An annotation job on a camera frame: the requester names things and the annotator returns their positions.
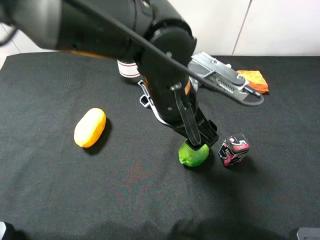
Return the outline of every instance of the orange sponge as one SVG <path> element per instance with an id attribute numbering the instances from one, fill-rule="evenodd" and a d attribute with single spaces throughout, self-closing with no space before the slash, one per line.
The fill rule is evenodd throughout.
<path id="1" fill-rule="evenodd" d="M 242 74 L 250 83 L 250 87 L 257 90 L 259 93 L 264 94 L 269 92 L 268 84 L 264 77 L 261 75 L 260 71 L 245 71 L 239 70 L 237 73 Z"/>

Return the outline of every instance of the small cube box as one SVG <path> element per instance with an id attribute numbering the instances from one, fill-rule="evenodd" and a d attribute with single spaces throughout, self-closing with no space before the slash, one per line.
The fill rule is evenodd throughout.
<path id="1" fill-rule="evenodd" d="M 250 150 L 246 137 L 239 133 L 224 140 L 219 157 L 225 167 L 241 163 Z"/>

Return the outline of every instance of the white wall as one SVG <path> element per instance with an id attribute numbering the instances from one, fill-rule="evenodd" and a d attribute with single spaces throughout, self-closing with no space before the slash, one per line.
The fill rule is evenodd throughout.
<path id="1" fill-rule="evenodd" d="M 198 38 L 196 52 L 320 56 L 320 0 L 169 1 Z M 8 26 L 0 25 L 0 38 L 6 30 Z M 0 47 L 0 65 L 8 55 L 43 51 L 18 32 L 10 44 Z"/>

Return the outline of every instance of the black fabric surface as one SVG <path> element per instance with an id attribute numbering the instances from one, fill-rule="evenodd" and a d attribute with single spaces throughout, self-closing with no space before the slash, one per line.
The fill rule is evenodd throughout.
<path id="1" fill-rule="evenodd" d="M 114 60 L 20 54 L 0 71 L 0 221 L 30 240 L 280 240 L 320 227 L 320 58 L 219 57 L 260 70 L 270 94 L 241 106 L 201 88 L 220 139 L 200 167 L 178 160 L 184 138 L 139 103 Z M 74 142 L 91 108 L 105 111 L 94 147 Z M 224 168 L 224 138 L 252 150 Z"/>

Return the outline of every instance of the yellow potato toy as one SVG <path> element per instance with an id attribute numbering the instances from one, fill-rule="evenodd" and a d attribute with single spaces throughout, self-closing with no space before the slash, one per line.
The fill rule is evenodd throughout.
<path id="1" fill-rule="evenodd" d="M 74 141 L 82 148 L 90 148 L 105 129 L 107 117 L 99 108 L 90 109 L 74 129 Z"/>

